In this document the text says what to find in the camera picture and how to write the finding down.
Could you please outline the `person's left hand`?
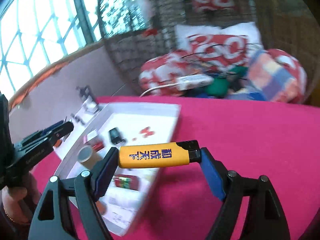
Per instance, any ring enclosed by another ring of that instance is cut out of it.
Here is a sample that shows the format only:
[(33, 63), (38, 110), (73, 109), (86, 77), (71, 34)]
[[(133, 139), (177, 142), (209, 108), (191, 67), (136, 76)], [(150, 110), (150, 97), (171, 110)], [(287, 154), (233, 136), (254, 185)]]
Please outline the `person's left hand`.
[(41, 198), (37, 188), (37, 181), (31, 173), (27, 176), (27, 185), (27, 189), (25, 187), (5, 187), (2, 190), (2, 204), (7, 217), (11, 221), (22, 225), (29, 224), (32, 220), (32, 215), (29, 215), (28, 211), (22, 210), (20, 202), (29, 195), (33, 203), (37, 205)]

